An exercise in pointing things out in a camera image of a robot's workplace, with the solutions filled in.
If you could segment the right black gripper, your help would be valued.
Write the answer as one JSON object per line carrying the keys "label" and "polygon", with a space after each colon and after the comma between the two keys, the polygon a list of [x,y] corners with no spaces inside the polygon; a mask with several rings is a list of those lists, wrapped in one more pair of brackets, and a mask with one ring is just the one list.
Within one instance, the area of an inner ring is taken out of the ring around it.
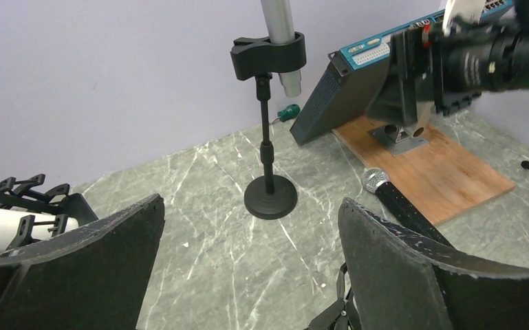
{"label": "right black gripper", "polygon": [[477,92],[444,88],[439,21],[405,29],[391,36],[382,87],[365,114],[371,120],[396,126],[418,121],[418,102],[432,102],[434,112],[450,116],[472,105]]}

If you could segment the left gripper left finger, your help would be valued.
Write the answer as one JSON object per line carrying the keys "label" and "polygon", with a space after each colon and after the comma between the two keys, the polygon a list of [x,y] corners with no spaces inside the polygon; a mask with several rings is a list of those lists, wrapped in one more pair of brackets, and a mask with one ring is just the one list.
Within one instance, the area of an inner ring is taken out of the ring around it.
{"label": "left gripper left finger", "polygon": [[150,195],[0,253],[0,329],[135,329],[164,229]]}

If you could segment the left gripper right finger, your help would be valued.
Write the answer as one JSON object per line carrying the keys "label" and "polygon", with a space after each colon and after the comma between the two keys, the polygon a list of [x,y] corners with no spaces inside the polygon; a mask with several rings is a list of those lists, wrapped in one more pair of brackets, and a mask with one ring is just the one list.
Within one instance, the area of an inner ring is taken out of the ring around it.
{"label": "left gripper right finger", "polygon": [[350,198],[338,229],[363,329],[529,329],[529,268],[466,254]]}

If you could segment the black mic stand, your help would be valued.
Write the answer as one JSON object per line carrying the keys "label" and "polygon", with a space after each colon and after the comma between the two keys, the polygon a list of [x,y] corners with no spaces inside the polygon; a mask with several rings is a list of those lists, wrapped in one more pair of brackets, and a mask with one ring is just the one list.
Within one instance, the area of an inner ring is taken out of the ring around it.
{"label": "black mic stand", "polygon": [[260,104],[262,141],[259,159],[263,175],[253,179],[244,191],[244,205],[254,217],[277,220],[290,214],[297,205],[295,185],[286,177],[274,174],[274,145],[270,138],[268,101],[271,99],[272,74],[287,74],[307,63],[305,36],[294,33],[294,39],[274,44],[272,39],[241,37],[233,41],[230,57],[237,80],[255,80],[256,99]]}

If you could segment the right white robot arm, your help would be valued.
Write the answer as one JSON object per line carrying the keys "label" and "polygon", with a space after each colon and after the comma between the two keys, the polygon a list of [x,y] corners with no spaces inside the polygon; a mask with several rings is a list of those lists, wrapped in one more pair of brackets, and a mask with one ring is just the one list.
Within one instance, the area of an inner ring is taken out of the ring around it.
{"label": "right white robot arm", "polygon": [[366,108],[369,119],[408,127],[419,122],[419,102],[451,116],[486,91],[529,90],[529,1],[514,3],[511,19],[482,23],[449,3],[443,19],[391,37],[389,69]]}

